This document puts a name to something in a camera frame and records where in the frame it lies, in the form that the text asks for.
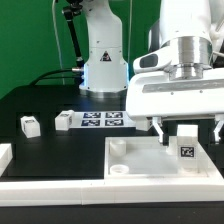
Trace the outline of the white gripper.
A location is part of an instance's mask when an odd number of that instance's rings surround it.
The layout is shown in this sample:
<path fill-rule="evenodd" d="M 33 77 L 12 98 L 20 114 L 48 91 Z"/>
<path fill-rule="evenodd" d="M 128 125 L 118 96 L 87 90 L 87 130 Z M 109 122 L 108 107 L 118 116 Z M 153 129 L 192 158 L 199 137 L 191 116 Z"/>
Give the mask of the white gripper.
<path fill-rule="evenodd" d="M 163 71 L 135 75 L 129 84 L 126 111 L 133 120 L 152 118 L 158 141 L 167 145 L 162 118 L 216 115 L 224 113 L 224 68 L 210 69 L 202 79 L 170 81 Z M 213 131 L 220 141 L 224 120 Z"/>

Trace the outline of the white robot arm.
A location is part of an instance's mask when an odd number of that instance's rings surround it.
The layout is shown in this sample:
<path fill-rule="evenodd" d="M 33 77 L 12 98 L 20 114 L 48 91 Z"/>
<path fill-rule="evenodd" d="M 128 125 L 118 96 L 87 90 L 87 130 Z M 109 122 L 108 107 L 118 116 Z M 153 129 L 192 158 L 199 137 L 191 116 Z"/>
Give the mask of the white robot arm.
<path fill-rule="evenodd" d="M 221 35 L 212 10 L 220 0 L 158 0 L 160 16 L 148 32 L 148 53 L 133 61 L 121 53 L 120 22 L 108 0 L 84 0 L 89 59 L 80 90 L 97 97 L 125 90 L 126 112 L 139 130 L 160 129 L 165 119 L 213 118 L 224 126 L 224 68 L 213 62 Z"/>

